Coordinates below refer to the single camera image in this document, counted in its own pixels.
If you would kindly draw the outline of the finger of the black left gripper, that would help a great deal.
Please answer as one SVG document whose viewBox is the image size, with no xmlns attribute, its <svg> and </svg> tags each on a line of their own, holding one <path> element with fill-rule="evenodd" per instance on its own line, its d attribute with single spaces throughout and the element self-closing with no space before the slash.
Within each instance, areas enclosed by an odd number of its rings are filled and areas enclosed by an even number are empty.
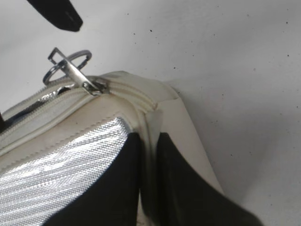
<svg viewBox="0 0 301 226">
<path fill-rule="evenodd" d="M 69 0 L 28 0 L 28 2 L 53 26 L 78 32 L 83 20 Z"/>
</svg>

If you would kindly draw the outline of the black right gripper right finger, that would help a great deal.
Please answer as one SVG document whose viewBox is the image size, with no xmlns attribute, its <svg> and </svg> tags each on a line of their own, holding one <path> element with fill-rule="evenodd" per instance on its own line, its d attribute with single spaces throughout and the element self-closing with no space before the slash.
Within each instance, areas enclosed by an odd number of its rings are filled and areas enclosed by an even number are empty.
<svg viewBox="0 0 301 226">
<path fill-rule="evenodd" d="M 258 218 L 209 185 L 160 133 L 141 187 L 145 215 L 156 226 L 257 226 Z"/>
</svg>

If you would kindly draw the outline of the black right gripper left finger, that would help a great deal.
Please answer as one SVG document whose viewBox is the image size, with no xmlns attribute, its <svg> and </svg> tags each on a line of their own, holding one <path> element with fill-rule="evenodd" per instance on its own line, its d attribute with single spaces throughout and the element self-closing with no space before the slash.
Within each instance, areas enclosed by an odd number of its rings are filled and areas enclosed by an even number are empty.
<svg viewBox="0 0 301 226">
<path fill-rule="evenodd" d="M 140 185 L 141 140 L 130 133 L 109 168 L 46 226 L 135 226 Z"/>
</svg>

